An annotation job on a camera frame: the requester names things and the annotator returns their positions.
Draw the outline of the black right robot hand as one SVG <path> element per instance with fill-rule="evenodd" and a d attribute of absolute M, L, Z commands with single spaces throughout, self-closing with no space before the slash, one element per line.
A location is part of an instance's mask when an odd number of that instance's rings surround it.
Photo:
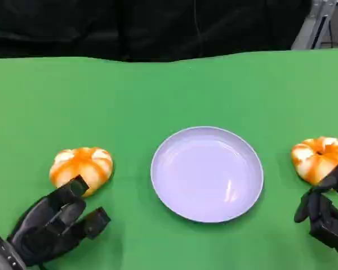
<path fill-rule="evenodd" d="M 338 193 L 338 166 L 303 194 L 293 219 L 301 223 L 309 218 L 309 234 L 338 252 L 338 209 L 324 195 L 331 189 Z"/>

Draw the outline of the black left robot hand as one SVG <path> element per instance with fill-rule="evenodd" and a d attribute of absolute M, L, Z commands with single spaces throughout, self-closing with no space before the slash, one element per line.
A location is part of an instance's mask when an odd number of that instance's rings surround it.
<path fill-rule="evenodd" d="M 95 239 L 111 219 L 99 207 L 83 216 L 88 184 L 78 175 L 40 198 L 18 220 L 7 241 L 26 266 L 47 263 Z"/>

